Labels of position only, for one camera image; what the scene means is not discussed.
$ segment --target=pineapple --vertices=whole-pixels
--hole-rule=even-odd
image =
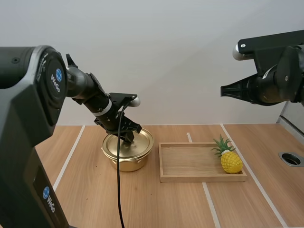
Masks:
[[[228,146],[228,143],[231,142],[230,139],[226,139],[224,141],[222,135],[219,137],[220,141],[215,141],[215,143],[218,145],[218,148],[213,148],[213,150],[217,150],[220,158],[220,162],[223,166],[223,169],[227,173],[238,173],[243,168],[243,162],[241,158],[233,152],[235,148],[232,148],[232,146]]]

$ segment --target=pot lid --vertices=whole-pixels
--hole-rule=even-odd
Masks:
[[[140,133],[133,132],[134,140],[126,143],[120,140],[120,159],[140,159],[147,155],[154,144],[154,139],[150,132],[142,129]],[[103,141],[102,150],[105,155],[113,160],[117,158],[117,136],[109,134]]]

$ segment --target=metal pot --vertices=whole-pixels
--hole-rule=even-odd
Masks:
[[[150,132],[142,129],[134,132],[134,140],[131,144],[120,140],[119,170],[131,172],[142,168],[148,161],[148,155],[153,147],[154,139]],[[117,164],[117,137],[107,135],[103,141],[102,150],[111,160],[111,165],[116,168]]]

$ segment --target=black robotic arm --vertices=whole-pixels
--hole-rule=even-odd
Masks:
[[[236,60],[254,59],[257,73],[221,87],[222,96],[258,105],[304,103],[304,30],[240,40]]]
[[[50,46],[0,47],[0,224],[4,228],[70,227],[35,146],[53,134],[66,96],[84,104],[95,123],[127,143],[141,126],[121,107],[138,106],[136,94],[106,94],[95,76],[68,67]]]

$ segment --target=wooden tray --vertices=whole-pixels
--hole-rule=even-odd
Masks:
[[[209,143],[159,143],[161,182],[231,182],[246,181],[244,170],[226,173]]]

